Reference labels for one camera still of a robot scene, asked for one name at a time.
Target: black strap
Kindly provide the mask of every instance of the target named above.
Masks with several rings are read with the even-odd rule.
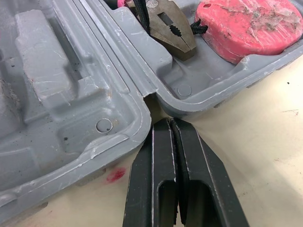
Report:
[[[204,34],[207,31],[208,26],[207,25],[201,26],[200,23],[201,23],[201,19],[199,19],[197,22],[192,23],[190,25],[191,30],[193,31],[194,35],[196,35],[196,34]]]
[[[150,35],[150,17],[148,16],[146,1],[134,0],[134,6],[136,7],[141,25],[143,26],[144,30]]]

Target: tool case compartment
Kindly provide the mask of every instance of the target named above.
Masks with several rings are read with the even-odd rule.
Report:
[[[194,22],[200,0],[174,0],[189,23]],[[291,1],[303,14],[303,3]],[[113,6],[113,0],[107,0]],[[251,87],[275,70],[293,62],[303,53],[302,38],[280,55],[246,56],[237,65],[217,55],[200,35],[195,35],[197,52],[187,60],[172,58],[163,47],[152,41],[137,24],[136,18],[125,7],[115,9],[113,18],[152,72],[146,77],[156,87],[156,94],[165,111],[175,117],[199,114],[233,97],[246,87]]]
[[[79,1],[1,0],[0,58],[1,225],[138,147],[151,117]]]
[[[193,22],[200,1],[175,2]],[[171,116],[200,114],[303,53],[300,40],[235,66],[196,35],[181,62],[115,4],[0,1],[0,225],[142,144],[147,95]]]

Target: red mark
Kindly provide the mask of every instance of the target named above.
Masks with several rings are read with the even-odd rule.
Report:
[[[126,172],[126,168],[124,167],[120,167],[118,169],[115,169],[114,171],[112,171],[106,178],[106,181],[108,183],[114,183],[116,182],[117,180],[119,180],[121,177],[124,176]]]

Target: white tabletop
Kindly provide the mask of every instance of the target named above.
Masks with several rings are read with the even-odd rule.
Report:
[[[154,100],[147,104],[154,122],[165,116]],[[303,57],[188,121],[225,164],[251,227],[303,226]],[[134,157],[15,226],[121,227]]]

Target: scratch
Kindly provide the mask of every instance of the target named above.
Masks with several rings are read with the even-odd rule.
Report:
[[[63,72],[59,72],[59,73],[57,73],[57,74],[53,74],[53,76],[58,76],[58,75],[60,75],[60,74],[63,74]]]
[[[286,110],[286,111],[283,111],[283,113],[285,113],[285,112],[293,112],[293,111],[297,111],[297,110]]]
[[[66,58],[63,58],[58,52],[56,52],[56,51],[53,51],[53,52],[55,52],[56,54],[58,54],[59,57],[62,58],[63,60],[66,60]]]
[[[39,81],[39,82],[34,82],[35,84],[43,84],[43,83],[61,83],[60,81]]]

